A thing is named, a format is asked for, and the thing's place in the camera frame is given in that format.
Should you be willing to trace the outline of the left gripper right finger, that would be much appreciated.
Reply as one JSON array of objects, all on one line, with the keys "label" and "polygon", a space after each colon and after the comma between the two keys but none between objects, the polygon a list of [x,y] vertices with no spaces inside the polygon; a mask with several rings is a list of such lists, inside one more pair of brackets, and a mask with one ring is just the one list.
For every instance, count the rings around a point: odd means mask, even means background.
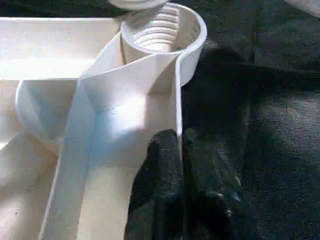
[{"label": "left gripper right finger", "polygon": [[231,199],[239,182],[213,140],[196,128],[183,133],[183,167],[190,238],[238,239]]}]

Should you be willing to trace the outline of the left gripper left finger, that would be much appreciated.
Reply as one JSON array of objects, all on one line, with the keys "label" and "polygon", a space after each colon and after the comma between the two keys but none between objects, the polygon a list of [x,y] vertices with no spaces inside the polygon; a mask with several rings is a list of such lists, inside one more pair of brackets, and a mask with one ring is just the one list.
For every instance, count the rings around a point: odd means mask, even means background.
[{"label": "left gripper left finger", "polygon": [[133,184],[125,240],[180,240],[184,234],[184,183],[176,132],[166,129],[148,143]]}]

